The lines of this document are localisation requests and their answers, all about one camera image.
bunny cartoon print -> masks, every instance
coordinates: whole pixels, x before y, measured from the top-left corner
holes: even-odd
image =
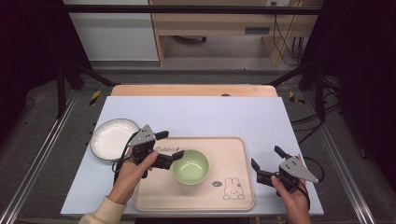
[[[245,199],[244,190],[237,177],[225,179],[224,196],[225,200],[243,200]]]

green bowl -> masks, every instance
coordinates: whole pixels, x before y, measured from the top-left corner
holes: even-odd
[[[209,174],[209,161],[204,153],[195,150],[184,150],[184,156],[172,165],[176,180],[185,185],[201,183]]]

white ceramic plate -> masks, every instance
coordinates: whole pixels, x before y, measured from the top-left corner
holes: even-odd
[[[128,139],[139,127],[129,119],[112,119],[95,130],[90,142],[92,153],[100,159],[120,158]]]

wall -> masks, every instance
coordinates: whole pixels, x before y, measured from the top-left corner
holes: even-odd
[[[147,5],[145,0],[64,0],[66,5]],[[70,13],[90,61],[158,61],[148,13]]]

beige tray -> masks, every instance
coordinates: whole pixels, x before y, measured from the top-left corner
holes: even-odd
[[[155,147],[172,155],[183,149],[203,152],[209,174],[198,185],[186,186],[170,170],[153,169],[136,187],[134,205],[141,211],[248,210],[254,203],[245,144],[240,138],[165,138]]]

